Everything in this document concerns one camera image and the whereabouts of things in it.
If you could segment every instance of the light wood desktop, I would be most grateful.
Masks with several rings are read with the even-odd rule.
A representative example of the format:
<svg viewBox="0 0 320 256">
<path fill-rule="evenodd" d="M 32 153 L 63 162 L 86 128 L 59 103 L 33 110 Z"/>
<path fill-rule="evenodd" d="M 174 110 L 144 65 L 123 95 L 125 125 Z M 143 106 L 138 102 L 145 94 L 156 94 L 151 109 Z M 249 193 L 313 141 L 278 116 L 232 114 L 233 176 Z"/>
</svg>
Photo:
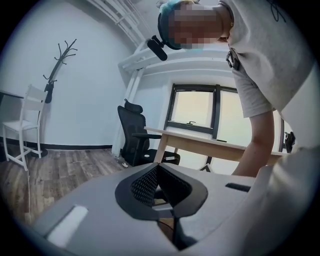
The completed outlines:
<svg viewBox="0 0 320 256">
<path fill-rule="evenodd" d="M 161 163 L 167 146 L 178 149 L 205 155 L 213 158 L 220 158 L 231 161 L 239 161 L 246 150 L 245 146 L 233 145 L 226 142 L 205 139 L 167 130 L 153 129 L 145 127 L 147 131 L 162 134 L 160 144 L 158 146 L 154 162 Z M 268 160 L 268 165 L 273 165 L 279 158 L 285 156 L 286 153 L 272 152 Z"/>
</svg>

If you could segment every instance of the person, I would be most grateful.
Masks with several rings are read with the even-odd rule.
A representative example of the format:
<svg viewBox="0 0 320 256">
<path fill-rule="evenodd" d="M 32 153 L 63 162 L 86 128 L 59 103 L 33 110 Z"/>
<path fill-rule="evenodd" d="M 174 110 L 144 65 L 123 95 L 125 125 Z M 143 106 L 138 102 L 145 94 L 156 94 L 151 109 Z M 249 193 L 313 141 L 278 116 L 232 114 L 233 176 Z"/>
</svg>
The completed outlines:
<svg viewBox="0 0 320 256">
<path fill-rule="evenodd" d="M 274 0 L 224 0 L 217 6 L 170 0 L 159 33 L 170 48 L 226 42 L 243 117 L 252 138 L 233 175 L 256 177 L 274 145 L 274 116 L 293 98 L 316 59 L 299 29 Z"/>
</svg>

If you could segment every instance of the white chair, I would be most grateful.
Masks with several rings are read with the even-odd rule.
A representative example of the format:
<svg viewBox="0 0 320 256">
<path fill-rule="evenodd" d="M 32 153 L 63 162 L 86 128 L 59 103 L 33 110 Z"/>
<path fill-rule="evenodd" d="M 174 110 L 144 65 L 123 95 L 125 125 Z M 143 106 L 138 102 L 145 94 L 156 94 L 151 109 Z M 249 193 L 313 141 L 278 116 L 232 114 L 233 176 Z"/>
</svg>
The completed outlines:
<svg viewBox="0 0 320 256">
<path fill-rule="evenodd" d="M 42 110 L 44 108 L 47 93 L 48 92 L 44 92 L 42 90 L 39 90 L 30 84 L 28 86 L 25 97 L 23 99 L 22 109 L 20 112 L 20 120 L 7 121 L 7 122 L 2 123 L 2 125 L 3 125 L 3 145 L 4 145 L 6 160 L 7 161 L 12 160 L 12 161 L 16 162 L 17 164 L 23 166 L 25 171 L 28 171 L 28 167 L 26 164 L 26 158 L 25 158 L 26 154 L 33 152 L 35 154 L 38 154 L 39 158 L 41 158 L 40 121 L 41 121 Z M 25 116 L 26 111 L 38 111 L 39 112 L 38 122 L 36 124 L 34 124 L 30 121 L 24 120 L 24 116 Z M 20 145 L 21 154 L 18 155 L 17 157 L 13 157 L 12 155 L 8 154 L 6 129 L 10 129 L 10 130 L 15 131 L 19 134 L 19 145 Z M 30 129 L 37 129 L 38 150 L 34 150 L 34 149 L 31 149 L 29 147 L 24 146 L 23 131 L 30 130 Z"/>
</svg>

